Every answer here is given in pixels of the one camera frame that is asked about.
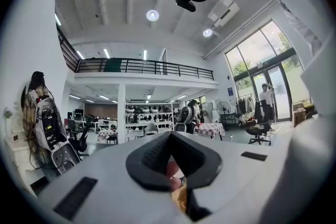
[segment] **hand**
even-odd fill
[[[172,177],[177,173],[179,170],[179,166],[177,165],[176,162],[168,162],[167,164],[167,169],[166,169],[166,177],[170,179],[171,185],[172,185],[172,190],[171,192],[177,190],[182,186],[181,180],[176,177]]]

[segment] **standing person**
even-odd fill
[[[272,125],[272,120],[274,119],[274,112],[273,112],[273,107],[272,107],[272,101],[271,101],[271,94],[274,92],[274,88],[267,84],[264,83],[263,85],[261,85],[261,87],[263,88],[262,92],[259,94],[260,97],[260,101],[261,100],[265,100],[266,101],[266,107],[263,107],[264,113],[265,113],[265,117],[268,119],[268,124],[270,127],[270,131],[274,131],[274,129],[272,129],[271,125]]]
[[[187,106],[191,109],[191,118],[189,122],[185,123],[185,125],[187,127],[187,133],[193,134],[195,126],[199,126],[199,121],[197,118],[198,105],[195,100],[191,100]]]

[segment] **round ceiling light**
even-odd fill
[[[147,19],[152,22],[156,21],[159,18],[159,16],[160,16],[159,13],[154,9],[149,10],[146,14]]]
[[[211,36],[211,35],[212,35],[212,30],[211,30],[210,28],[205,29],[205,30],[203,31],[203,36],[205,36],[205,37],[209,37],[209,36]]]

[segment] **tree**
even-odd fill
[[[285,52],[286,50],[291,48],[291,45],[289,43],[288,38],[284,35],[283,32],[278,33],[278,36],[281,40],[281,43],[283,45],[283,48],[280,48],[279,51],[280,53]],[[285,72],[288,72],[292,69],[297,68],[298,66],[300,66],[300,62],[297,56],[293,56],[288,58],[286,61],[284,61],[282,63],[283,69],[285,70]]]
[[[250,68],[251,66],[251,61],[247,60],[246,61],[247,68]],[[246,71],[246,66],[243,61],[238,61],[236,62],[235,66],[233,67],[233,73],[235,75],[241,74]]]
[[[236,62],[235,66],[233,67],[234,74],[238,75],[238,74],[241,74],[241,73],[245,72],[246,71],[246,66],[247,66],[248,69],[250,68],[250,66],[251,66],[251,61],[250,60],[246,61],[246,65],[244,64],[243,61]],[[250,80],[249,77],[239,80],[238,85],[239,85],[240,90],[252,87],[251,80]]]

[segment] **stand fan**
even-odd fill
[[[228,130],[226,126],[225,114],[230,114],[230,112],[231,112],[231,106],[227,102],[222,101],[217,104],[217,113],[219,116],[221,116],[220,120],[225,130]]]

